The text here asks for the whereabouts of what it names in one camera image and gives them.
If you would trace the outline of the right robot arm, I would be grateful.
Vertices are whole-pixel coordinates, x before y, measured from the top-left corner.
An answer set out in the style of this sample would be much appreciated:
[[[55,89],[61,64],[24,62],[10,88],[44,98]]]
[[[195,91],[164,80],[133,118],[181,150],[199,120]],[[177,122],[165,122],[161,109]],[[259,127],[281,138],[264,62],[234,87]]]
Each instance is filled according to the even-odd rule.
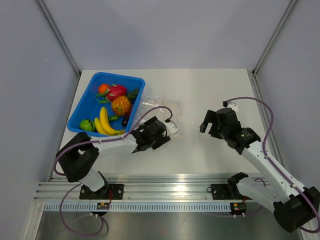
[[[209,135],[224,140],[240,156],[248,160],[269,183],[264,187],[248,174],[239,172],[227,179],[224,187],[210,186],[213,199],[248,198],[268,209],[277,223],[292,233],[316,217],[320,192],[306,187],[294,178],[272,155],[264,154],[263,142],[254,130],[242,127],[236,112],[229,107],[208,110],[199,131],[204,133],[212,124]]]

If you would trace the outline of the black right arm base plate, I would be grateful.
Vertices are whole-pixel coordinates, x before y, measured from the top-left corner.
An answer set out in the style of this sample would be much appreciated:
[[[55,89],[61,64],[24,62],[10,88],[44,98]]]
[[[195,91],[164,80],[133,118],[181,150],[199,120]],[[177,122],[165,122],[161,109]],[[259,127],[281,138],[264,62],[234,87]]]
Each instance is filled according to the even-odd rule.
[[[240,200],[243,201],[246,199],[245,196],[239,194],[237,191],[232,192],[228,189],[228,185],[226,183],[216,183],[211,184],[210,193],[212,195],[213,200]]]

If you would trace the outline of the clear dotted zip top bag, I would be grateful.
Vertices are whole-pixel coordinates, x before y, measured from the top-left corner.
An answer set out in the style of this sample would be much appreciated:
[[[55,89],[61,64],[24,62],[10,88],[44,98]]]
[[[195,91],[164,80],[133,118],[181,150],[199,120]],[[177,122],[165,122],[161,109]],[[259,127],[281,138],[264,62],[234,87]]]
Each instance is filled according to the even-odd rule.
[[[146,122],[151,117],[166,123],[170,116],[170,122],[174,124],[173,129],[168,131],[172,138],[179,138],[181,135],[181,116],[183,101],[163,96],[144,96],[139,103],[134,121],[140,119],[140,124]]]

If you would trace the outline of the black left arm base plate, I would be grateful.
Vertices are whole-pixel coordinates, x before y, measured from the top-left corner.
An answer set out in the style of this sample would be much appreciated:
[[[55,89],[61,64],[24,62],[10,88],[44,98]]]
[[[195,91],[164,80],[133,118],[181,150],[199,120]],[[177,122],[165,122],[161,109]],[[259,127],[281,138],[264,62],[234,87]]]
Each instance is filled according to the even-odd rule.
[[[122,200],[124,195],[123,184],[108,184],[98,191],[92,191],[83,185],[80,189],[80,200]]]

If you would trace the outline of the yellow toy banana bunch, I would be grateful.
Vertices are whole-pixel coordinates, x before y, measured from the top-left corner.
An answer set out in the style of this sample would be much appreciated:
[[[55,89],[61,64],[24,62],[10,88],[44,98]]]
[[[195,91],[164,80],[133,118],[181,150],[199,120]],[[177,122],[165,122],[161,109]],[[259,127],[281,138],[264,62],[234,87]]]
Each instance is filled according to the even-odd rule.
[[[123,135],[125,133],[125,130],[115,130],[111,127],[108,119],[108,112],[104,106],[100,109],[99,117],[94,118],[94,124],[99,134],[116,136]]]

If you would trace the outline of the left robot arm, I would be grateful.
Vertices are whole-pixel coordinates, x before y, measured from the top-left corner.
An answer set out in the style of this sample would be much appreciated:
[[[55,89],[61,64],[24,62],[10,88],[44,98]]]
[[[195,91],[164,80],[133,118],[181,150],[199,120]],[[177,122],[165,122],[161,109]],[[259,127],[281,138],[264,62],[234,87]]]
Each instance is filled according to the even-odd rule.
[[[170,134],[175,130],[172,120],[161,122],[154,116],[130,133],[115,137],[91,138],[86,132],[80,132],[57,153],[57,162],[68,182],[78,182],[95,198],[103,199],[109,184],[102,173],[93,168],[98,158],[156,150],[171,140]]]

